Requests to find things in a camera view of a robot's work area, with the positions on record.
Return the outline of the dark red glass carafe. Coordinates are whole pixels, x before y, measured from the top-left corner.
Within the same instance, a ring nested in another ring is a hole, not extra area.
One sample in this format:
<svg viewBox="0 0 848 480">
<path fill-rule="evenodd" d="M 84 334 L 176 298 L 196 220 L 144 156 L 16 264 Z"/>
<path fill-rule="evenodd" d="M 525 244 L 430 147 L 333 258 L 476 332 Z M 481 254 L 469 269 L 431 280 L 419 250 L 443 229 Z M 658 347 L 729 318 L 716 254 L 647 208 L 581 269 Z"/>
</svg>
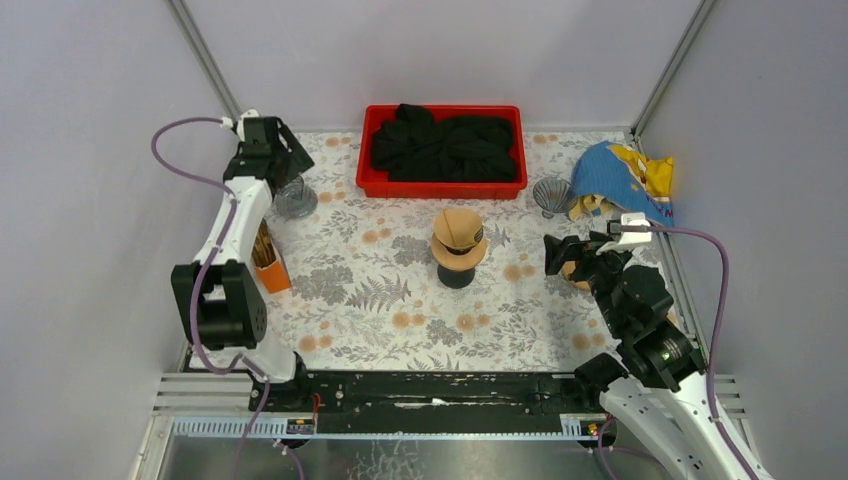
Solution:
<svg viewBox="0 0 848 480">
<path fill-rule="evenodd" d="M 474 280 L 475 273 L 475 268 L 456 271 L 448 269 L 442 265 L 437 267 L 437 276 L 439 281 L 445 287 L 451 289 L 462 289 L 467 287 Z"/>
</svg>

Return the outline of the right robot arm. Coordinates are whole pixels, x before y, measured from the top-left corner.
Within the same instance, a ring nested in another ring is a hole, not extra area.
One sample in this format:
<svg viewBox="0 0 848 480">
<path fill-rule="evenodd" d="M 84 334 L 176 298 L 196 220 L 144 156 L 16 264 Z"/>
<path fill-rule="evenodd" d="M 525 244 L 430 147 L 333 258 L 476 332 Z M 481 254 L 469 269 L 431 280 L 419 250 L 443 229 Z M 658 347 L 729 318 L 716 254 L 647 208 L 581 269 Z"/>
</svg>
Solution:
<svg viewBox="0 0 848 480">
<path fill-rule="evenodd" d="M 575 370 L 575 402 L 625 426 L 674 479 L 768 479 L 718 402 L 714 360 L 669 320 L 663 277 L 629 263 L 662 230 L 614 222 L 586 239 L 544 236 L 546 273 L 573 264 L 569 279 L 588 284 L 619 342 L 616 356 L 599 354 Z"/>
</svg>

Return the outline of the black cloth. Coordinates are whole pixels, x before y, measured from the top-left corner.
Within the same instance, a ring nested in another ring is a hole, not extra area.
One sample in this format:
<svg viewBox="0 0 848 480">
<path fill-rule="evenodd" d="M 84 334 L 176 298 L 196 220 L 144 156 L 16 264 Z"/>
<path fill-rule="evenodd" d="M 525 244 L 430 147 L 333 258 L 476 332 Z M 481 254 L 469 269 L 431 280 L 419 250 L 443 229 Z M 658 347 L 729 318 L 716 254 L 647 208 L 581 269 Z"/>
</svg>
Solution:
<svg viewBox="0 0 848 480">
<path fill-rule="evenodd" d="M 431 110 L 401 104 L 372 135 L 370 165 L 391 182 L 512 183 L 512 124 L 491 115 L 438 120 Z"/>
</svg>

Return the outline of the wooden ring holder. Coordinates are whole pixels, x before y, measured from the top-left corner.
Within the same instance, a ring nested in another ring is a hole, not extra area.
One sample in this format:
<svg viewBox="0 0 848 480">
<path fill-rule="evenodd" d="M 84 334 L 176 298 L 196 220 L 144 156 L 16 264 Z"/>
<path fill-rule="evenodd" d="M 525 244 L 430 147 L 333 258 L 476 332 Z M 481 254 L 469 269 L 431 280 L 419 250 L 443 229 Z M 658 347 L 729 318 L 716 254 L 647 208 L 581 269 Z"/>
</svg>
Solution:
<svg viewBox="0 0 848 480">
<path fill-rule="evenodd" d="M 561 269 L 561 276 L 578 290 L 585 292 L 591 290 L 588 281 L 589 273 L 583 262 L 575 260 L 566 261 Z"/>
<path fill-rule="evenodd" d="M 435 234 L 431 236 L 431 252 L 436 262 L 451 271 L 465 271 L 476 268 L 485 258 L 488 249 L 488 239 L 482 240 L 468 249 L 465 253 L 456 254 L 449 250 Z"/>
</svg>

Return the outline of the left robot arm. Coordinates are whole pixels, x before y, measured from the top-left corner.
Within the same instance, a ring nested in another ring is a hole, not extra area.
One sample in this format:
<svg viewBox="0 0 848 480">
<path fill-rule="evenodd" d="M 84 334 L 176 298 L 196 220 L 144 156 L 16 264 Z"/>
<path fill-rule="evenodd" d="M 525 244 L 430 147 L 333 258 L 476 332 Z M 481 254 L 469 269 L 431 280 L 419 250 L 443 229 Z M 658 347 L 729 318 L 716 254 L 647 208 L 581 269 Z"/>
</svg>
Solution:
<svg viewBox="0 0 848 480">
<path fill-rule="evenodd" d="M 255 110 L 217 124 L 234 132 L 236 152 L 219 180 L 174 173 L 223 194 L 208 238 L 188 264 L 174 266 L 171 285 L 186 338 L 206 369 L 226 374 L 244 366 L 272 386 L 288 411 L 309 401 L 296 375 L 298 356 L 266 340 L 268 312 L 253 259 L 257 236 L 280 188 L 311 168 L 312 158 L 282 119 Z"/>
</svg>

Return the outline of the grey glass dripper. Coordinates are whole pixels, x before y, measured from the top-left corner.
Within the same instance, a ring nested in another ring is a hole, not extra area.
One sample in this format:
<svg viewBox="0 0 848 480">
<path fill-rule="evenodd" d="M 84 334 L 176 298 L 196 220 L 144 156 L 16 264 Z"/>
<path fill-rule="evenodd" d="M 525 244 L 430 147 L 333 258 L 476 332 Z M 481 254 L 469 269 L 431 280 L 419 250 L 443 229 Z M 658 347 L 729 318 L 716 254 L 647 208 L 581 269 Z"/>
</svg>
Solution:
<svg viewBox="0 0 848 480">
<path fill-rule="evenodd" d="M 545 219 L 569 212 L 577 203 L 569 180 L 548 176 L 536 182 L 532 190 L 533 199 L 542 210 Z"/>
</svg>

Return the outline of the blue and yellow cloth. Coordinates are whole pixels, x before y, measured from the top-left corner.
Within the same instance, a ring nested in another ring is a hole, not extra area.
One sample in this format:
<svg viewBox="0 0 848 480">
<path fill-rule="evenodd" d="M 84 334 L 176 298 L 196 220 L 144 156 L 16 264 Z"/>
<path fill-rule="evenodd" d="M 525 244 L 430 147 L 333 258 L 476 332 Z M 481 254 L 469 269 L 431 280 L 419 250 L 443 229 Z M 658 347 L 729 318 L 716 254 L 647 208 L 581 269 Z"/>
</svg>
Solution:
<svg viewBox="0 0 848 480">
<path fill-rule="evenodd" d="M 568 216 L 575 220 L 618 208 L 671 226 L 673 173 L 671 157 L 651 159 L 629 146 L 602 141 L 589 147 L 575 165 L 571 186 L 576 203 Z"/>
</svg>

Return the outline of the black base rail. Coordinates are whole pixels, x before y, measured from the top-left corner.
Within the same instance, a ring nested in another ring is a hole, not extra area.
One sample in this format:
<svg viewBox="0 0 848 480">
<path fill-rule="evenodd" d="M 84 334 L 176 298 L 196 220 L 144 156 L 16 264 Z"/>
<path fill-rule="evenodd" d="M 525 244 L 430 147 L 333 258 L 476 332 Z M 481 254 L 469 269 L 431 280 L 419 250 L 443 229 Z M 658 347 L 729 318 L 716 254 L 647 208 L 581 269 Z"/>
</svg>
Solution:
<svg viewBox="0 0 848 480">
<path fill-rule="evenodd" d="M 303 413 L 320 434 L 553 434 L 563 415 L 599 414 L 600 395 L 624 377 L 573 373 L 302 371 L 267 397 L 252 385 L 250 411 Z"/>
</svg>

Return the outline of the red plastic bin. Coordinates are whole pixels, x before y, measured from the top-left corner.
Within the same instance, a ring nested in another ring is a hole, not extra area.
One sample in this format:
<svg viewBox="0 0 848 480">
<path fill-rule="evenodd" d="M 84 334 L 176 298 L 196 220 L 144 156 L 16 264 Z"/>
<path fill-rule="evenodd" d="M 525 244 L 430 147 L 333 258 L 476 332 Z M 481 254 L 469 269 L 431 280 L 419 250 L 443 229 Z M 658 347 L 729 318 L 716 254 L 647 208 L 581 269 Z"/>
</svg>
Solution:
<svg viewBox="0 0 848 480">
<path fill-rule="evenodd" d="M 444 183 L 444 182 L 392 182 L 389 174 L 375 170 L 371 165 L 373 135 L 386 120 L 396 118 L 395 104 L 375 104 L 364 111 L 362 138 L 356 185 L 368 198 L 402 199 L 478 199 L 514 200 L 528 184 L 524 150 L 521 112 L 513 105 L 431 104 L 426 107 L 436 120 L 461 114 L 484 115 L 510 122 L 513 145 L 510 156 L 516 165 L 516 179 L 511 183 Z"/>
</svg>

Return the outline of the single brown paper filter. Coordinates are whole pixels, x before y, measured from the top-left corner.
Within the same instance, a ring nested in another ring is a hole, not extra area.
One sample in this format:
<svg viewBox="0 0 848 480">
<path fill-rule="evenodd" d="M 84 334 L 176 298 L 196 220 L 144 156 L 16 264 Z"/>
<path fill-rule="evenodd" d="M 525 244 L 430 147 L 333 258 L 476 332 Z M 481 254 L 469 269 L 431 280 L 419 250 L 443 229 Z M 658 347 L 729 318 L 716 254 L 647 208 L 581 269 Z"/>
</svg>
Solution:
<svg viewBox="0 0 848 480">
<path fill-rule="evenodd" d="M 473 236 L 483 225 L 482 217 L 468 208 L 448 208 L 436 215 L 434 234 L 448 249 L 467 251 L 474 244 Z"/>
</svg>

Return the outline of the clear glass carafe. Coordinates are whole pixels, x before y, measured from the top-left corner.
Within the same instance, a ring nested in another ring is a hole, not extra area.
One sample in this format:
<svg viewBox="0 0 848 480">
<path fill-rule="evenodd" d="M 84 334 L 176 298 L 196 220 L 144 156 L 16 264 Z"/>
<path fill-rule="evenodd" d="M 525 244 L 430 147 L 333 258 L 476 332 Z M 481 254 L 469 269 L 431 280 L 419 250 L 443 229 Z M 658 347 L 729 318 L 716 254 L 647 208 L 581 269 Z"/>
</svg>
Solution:
<svg viewBox="0 0 848 480">
<path fill-rule="evenodd" d="M 302 176 L 279 188 L 274 198 L 275 211 L 285 219 L 309 216 L 315 211 L 317 203 L 317 194 Z"/>
</svg>

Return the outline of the orange coffee filter box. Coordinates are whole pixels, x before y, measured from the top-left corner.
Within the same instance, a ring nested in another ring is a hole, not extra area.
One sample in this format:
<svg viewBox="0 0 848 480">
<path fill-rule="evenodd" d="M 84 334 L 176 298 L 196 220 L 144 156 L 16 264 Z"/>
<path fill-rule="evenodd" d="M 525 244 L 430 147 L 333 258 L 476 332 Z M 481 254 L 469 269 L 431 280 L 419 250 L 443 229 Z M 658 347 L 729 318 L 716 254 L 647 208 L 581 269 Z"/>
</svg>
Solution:
<svg viewBox="0 0 848 480">
<path fill-rule="evenodd" d="M 292 287 L 292 281 L 287 271 L 285 261 L 282 255 L 279 253 L 275 244 L 274 248 L 276 254 L 276 261 L 273 264 L 271 264 L 268 268 L 264 269 L 257 268 L 254 266 L 260 282 L 271 294 L 279 293 L 288 290 Z"/>
</svg>

